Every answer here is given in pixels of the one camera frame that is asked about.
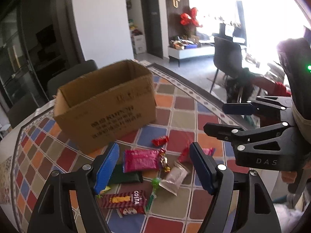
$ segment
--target green lollipop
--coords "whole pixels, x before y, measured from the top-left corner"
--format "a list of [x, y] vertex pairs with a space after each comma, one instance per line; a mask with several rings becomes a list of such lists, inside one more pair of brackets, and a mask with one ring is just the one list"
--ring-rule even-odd
[[148, 200], [148, 204], [146, 206], [146, 211], [148, 212], [150, 207], [151, 207], [151, 203], [153, 201], [153, 199], [156, 198], [156, 191], [159, 189], [159, 183], [160, 183], [161, 179], [160, 178], [153, 178], [152, 181], [151, 181], [151, 184], [152, 184], [152, 192], [151, 192], [151, 195], [149, 197], [149, 200]]

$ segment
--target red candy wrapper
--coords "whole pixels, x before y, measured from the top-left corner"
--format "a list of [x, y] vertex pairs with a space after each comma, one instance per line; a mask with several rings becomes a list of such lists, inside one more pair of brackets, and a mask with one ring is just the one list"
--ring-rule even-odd
[[159, 170], [158, 154], [157, 150], [125, 150], [123, 172]]
[[[190, 147], [190, 142], [188, 141], [186, 147], [183, 149], [183, 151], [181, 152], [181, 155], [177, 159], [179, 163], [185, 163], [185, 162], [192, 163], [191, 158], [189, 156], [189, 147]], [[202, 148], [202, 150], [206, 155], [209, 155], [209, 156], [213, 156], [215, 152], [215, 148]]]
[[134, 191], [121, 194], [105, 194], [102, 197], [102, 209], [116, 209], [120, 217], [123, 215], [146, 214], [147, 203], [145, 191]]
[[167, 142], [169, 141], [169, 137], [168, 136], [162, 136], [162, 137], [158, 137], [156, 139], [152, 139], [152, 143], [154, 146], [163, 146], [165, 145]]

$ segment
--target pink snack package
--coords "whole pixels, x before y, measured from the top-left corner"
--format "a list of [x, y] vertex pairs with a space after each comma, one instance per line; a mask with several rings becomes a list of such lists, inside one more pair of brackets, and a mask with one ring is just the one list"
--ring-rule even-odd
[[158, 154], [157, 150], [125, 150], [123, 172], [159, 170]]

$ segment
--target table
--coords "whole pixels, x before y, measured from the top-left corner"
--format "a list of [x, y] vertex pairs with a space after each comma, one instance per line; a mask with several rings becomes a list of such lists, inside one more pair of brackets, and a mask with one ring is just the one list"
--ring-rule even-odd
[[[117, 140], [120, 146], [119, 163], [126, 149], [151, 149], [153, 138], [169, 135], [166, 148], [172, 166], [186, 142], [198, 141], [203, 148], [215, 147], [214, 158], [234, 171], [247, 172], [248, 168], [235, 165], [230, 143], [208, 137], [203, 132], [206, 122], [237, 125], [211, 102], [191, 88], [161, 71], [151, 67], [154, 73], [157, 121]], [[14, 128], [0, 143], [1, 207], [9, 220], [20, 232], [27, 232], [31, 212], [49, 173], [77, 170], [91, 161], [105, 148], [85, 155], [61, 131], [52, 118], [54, 101], [49, 102]], [[211, 202], [211, 196], [202, 189], [192, 164], [185, 164], [190, 174], [185, 178], [178, 195], [159, 190], [147, 215], [130, 215], [119, 218], [115, 210], [102, 209], [108, 226], [114, 233], [159, 232], [164, 228], [174, 232], [196, 232]], [[153, 177], [164, 177], [159, 171], [143, 173], [144, 182], [139, 184], [112, 185], [110, 193], [143, 189], [151, 193]], [[231, 212], [237, 202], [234, 191]], [[79, 232], [84, 232], [75, 191], [70, 191], [74, 218]]]
[[175, 59], [178, 61], [178, 66], [180, 66], [180, 60], [190, 59], [194, 57], [201, 57], [201, 56], [211, 56], [215, 53], [214, 46], [204, 46], [198, 48], [191, 48], [191, 49], [184, 49], [184, 50], [177, 50], [175, 48], [169, 47], [169, 58]]

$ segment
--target blue gripper pad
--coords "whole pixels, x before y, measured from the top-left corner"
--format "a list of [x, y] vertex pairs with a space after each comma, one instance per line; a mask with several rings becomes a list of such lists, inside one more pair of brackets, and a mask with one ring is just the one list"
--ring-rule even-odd
[[214, 195], [217, 188], [216, 162], [211, 156], [205, 155], [197, 142], [190, 145], [189, 155], [202, 184], [202, 188], [210, 195]]
[[227, 115], [245, 115], [251, 116], [255, 112], [255, 108], [251, 103], [225, 103], [222, 111]]
[[114, 170], [119, 158], [119, 145], [116, 142], [111, 142], [105, 153], [97, 156], [96, 159], [98, 157], [103, 157], [104, 160], [96, 173], [96, 182], [94, 185], [95, 194], [99, 194], [100, 191], [104, 190], [108, 184], [112, 171]]

